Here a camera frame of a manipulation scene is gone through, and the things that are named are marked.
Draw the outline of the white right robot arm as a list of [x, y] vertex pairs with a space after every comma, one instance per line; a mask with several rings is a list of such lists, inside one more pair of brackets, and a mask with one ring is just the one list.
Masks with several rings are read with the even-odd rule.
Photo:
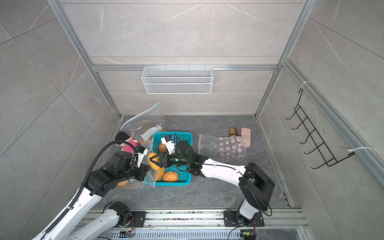
[[255, 163], [234, 166], [214, 161], [199, 155], [187, 141], [180, 141], [172, 151], [157, 155], [160, 168], [186, 166], [186, 171], [196, 177], [218, 179], [239, 187], [244, 200], [236, 212], [236, 221], [250, 225], [255, 217], [270, 209], [270, 200], [275, 189], [274, 181]]

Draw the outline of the clear zipper bag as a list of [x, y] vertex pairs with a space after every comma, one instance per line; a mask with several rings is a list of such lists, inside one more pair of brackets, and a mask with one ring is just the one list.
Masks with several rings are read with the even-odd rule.
[[132, 117], [121, 126], [120, 130], [138, 141], [148, 141], [155, 133], [166, 129], [166, 118], [160, 103]]
[[122, 147], [123, 152], [133, 155], [133, 159], [126, 170], [132, 176], [128, 180], [119, 182], [118, 187], [130, 190], [153, 188], [156, 178], [151, 177], [151, 174], [155, 171], [148, 164], [148, 156], [151, 152], [135, 141], [129, 141], [129, 143], [129, 145], [123, 143], [119, 146]]

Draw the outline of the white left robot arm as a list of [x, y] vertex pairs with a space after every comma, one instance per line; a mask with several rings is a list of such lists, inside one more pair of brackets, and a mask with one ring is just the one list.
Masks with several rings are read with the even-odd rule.
[[118, 152], [103, 168], [90, 170], [71, 201], [38, 235], [36, 240], [95, 240], [113, 227], [134, 225], [130, 208], [118, 201], [107, 206], [104, 212], [79, 230], [75, 227], [109, 191], [127, 180], [143, 181], [150, 166], [143, 164], [148, 154]]

